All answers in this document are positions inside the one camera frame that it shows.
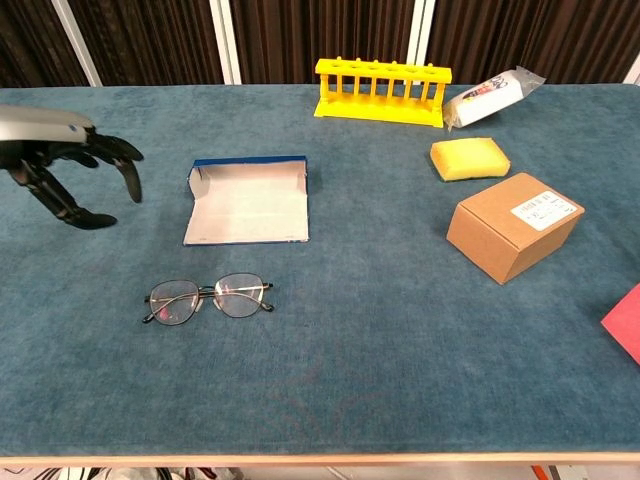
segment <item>table edge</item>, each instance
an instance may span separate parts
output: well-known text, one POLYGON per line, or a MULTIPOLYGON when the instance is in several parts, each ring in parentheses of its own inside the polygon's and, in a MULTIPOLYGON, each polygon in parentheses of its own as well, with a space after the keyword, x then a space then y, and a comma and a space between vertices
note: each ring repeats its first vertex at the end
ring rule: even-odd
POLYGON ((122 455, 1 457, 0 467, 313 467, 420 466, 449 463, 510 465, 637 464, 640 452, 366 453, 323 455, 122 455))

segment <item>brown cardboard box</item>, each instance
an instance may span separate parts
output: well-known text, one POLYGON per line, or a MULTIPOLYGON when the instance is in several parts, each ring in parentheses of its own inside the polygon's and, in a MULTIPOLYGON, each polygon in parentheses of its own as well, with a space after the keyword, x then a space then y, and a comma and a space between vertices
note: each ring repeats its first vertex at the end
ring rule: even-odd
POLYGON ((519 173, 458 204, 447 240, 504 285, 567 239, 584 208, 519 173))

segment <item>blue felt tablecloth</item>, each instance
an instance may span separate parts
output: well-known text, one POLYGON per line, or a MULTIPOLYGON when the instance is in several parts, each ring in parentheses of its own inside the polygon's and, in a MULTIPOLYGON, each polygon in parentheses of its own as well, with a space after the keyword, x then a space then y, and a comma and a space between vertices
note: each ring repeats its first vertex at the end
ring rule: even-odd
POLYGON ((600 325, 640 281, 640 89, 543 86, 452 133, 314 118, 317 98, 0 91, 84 113, 146 157, 140 205, 107 165, 53 166, 118 217, 99 231, 0 175, 0 454, 640 450, 640 367, 600 325), (456 203, 498 181, 439 180, 431 143, 469 136, 586 208, 506 286, 445 240, 456 203), (310 242, 182 246, 194 159, 281 154, 309 160, 310 242), (274 313, 141 323, 156 283, 236 271, 275 284, 274 313))

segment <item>red object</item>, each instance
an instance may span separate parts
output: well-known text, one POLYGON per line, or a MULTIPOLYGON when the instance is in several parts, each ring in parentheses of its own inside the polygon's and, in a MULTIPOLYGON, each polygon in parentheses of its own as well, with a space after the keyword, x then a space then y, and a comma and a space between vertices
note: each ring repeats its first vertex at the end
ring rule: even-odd
POLYGON ((547 474, 544 473, 544 470, 540 465, 531 465, 531 469, 533 470, 533 473, 536 474, 536 477, 538 477, 538 480, 549 480, 549 477, 547 477, 547 474))
POLYGON ((640 364, 640 285, 613 307, 602 326, 640 364))

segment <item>eyeglasses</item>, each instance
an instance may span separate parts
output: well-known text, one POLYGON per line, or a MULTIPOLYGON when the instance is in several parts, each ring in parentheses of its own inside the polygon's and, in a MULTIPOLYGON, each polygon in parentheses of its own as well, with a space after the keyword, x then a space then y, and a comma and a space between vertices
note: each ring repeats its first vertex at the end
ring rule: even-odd
POLYGON ((170 280, 153 287, 145 297, 151 313, 142 322, 154 318, 164 325, 180 325, 200 310, 205 298, 212 298, 218 310, 232 318, 248 317, 259 309, 273 312, 273 305, 262 301, 264 291, 273 287, 252 273, 232 273, 211 286, 198 287, 189 280, 170 280))

